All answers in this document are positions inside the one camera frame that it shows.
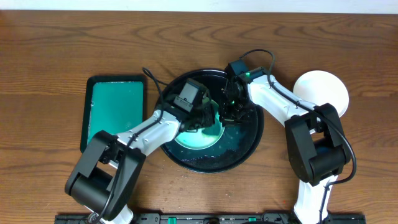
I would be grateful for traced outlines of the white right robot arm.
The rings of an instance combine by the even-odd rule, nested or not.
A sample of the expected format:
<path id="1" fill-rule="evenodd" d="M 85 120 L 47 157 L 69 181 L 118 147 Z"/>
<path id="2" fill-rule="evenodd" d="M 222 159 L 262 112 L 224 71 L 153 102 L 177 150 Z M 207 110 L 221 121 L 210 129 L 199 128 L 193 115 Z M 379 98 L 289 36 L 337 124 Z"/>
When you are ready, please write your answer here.
<path id="1" fill-rule="evenodd" d="M 294 95 L 262 67 L 225 68 L 227 77 L 220 104 L 223 125 L 245 123 L 243 118 L 260 106 L 285 129 L 290 165 L 300 179 L 294 206 L 300 223 L 323 223 L 332 186 L 348 162 L 355 162 L 353 149 L 338 112 L 329 103 L 316 105 Z"/>

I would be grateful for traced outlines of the mint green stained plate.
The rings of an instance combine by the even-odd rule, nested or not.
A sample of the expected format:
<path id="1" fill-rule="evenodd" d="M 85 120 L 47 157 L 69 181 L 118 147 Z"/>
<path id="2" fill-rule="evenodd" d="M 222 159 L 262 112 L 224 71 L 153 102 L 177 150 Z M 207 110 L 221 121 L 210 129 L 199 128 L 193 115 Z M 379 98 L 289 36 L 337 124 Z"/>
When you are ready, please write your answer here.
<path id="1" fill-rule="evenodd" d="M 214 145 L 220 140 L 224 133 L 224 127 L 222 127 L 219 121 L 220 116 L 218 114 L 217 102 L 212 100 L 211 105 L 215 112 L 215 123 L 207 128 L 180 133 L 175 138 L 175 141 L 179 145 L 191 150 L 202 150 Z"/>

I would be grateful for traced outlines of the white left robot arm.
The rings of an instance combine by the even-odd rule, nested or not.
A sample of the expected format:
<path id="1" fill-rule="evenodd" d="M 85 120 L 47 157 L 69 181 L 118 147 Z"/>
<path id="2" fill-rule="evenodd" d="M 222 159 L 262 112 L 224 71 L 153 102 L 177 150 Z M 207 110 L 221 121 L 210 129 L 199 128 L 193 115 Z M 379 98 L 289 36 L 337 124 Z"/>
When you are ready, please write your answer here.
<path id="1" fill-rule="evenodd" d="M 97 132 L 65 184 L 65 193 L 91 210 L 88 223 L 129 223 L 133 214 L 127 202 L 146 157 L 180 133 L 212 126 L 211 103 L 208 95 L 193 101 L 174 95 L 128 131 Z"/>

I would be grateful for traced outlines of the white stained plate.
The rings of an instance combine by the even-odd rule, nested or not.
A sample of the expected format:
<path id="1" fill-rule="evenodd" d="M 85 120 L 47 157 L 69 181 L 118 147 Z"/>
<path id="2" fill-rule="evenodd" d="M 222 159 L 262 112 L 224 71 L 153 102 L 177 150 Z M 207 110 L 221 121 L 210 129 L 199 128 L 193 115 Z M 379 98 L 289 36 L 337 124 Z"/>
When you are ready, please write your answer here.
<path id="1" fill-rule="evenodd" d="M 295 82 L 293 93 L 316 105 L 329 103 L 342 117 L 349 106 L 349 93 L 345 84 L 334 74 L 323 70 L 304 73 Z"/>

